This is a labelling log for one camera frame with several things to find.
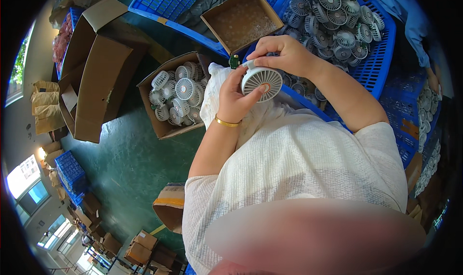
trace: bangle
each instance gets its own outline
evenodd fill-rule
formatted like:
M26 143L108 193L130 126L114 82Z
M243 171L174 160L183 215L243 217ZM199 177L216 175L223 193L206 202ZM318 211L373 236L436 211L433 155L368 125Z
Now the bangle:
M227 126L227 127L239 127L239 125L241 124L242 121L239 121L238 123L230 123L230 122L225 122L225 121L221 121L220 119L217 118L217 114L215 115L215 121L224 125L224 126Z

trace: box flap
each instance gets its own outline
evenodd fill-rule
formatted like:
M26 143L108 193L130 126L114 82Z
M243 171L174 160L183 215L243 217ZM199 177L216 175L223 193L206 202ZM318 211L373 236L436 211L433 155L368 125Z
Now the box flap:
M128 11L127 6L118 0L101 0L85 10L82 15L96 33L104 25Z

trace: worker's hand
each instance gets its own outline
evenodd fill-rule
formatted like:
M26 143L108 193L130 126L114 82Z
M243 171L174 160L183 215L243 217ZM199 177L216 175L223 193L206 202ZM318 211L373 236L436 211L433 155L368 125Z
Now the worker's hand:
M280 52L280 56L266 56L268 52ZM282 35L260 38L256 49L246 59L255 59L255 66L277 68L307 78L307 72L310 71L308 65L317 57L296 39Z
M247 67L242 66L232 70L222 87L220 87L217 118L221 121L240 122L265 91L265 86L261 86L248 95L243 95L240 83L246 70Z

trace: person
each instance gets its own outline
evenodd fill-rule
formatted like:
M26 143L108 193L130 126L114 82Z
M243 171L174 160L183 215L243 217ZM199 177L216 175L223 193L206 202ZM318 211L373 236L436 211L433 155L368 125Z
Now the person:
M268 52L279 56L267 57ZM216 73L209 66L212 78L200 113L207 130L185 184L182 220L185 254L198 275L222 259L205 243L206 229L239 208L332 198L406 211L407 181L394 132L382 106L360 83L288 35L261 38L247 59L312 81L352 133L337 121L325 122L276 98L256 104L263 86L243 96L238 86L245 67L231 70L223 82L218 110L203 112L214 98L207 97ZM259 109L265 111L256 115ZM249 116L257 122L248 126L256 127L234 127ZM243 135L249 139L240 140Z

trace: wall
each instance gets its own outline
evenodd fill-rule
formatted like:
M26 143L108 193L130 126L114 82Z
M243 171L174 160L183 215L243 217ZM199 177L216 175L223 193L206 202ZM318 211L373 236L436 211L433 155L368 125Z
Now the wall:
M48 21L52 2L49 0L38 13L32 29L23 71L24 97L6 107L4 116L4 137L2 137L2 159L8 173L31 154L38 158L38 148L51 143L48 133L35 134L35 118L32 115L30 98L32 84L38 80L50 81L53 71L52 41L58 34Z

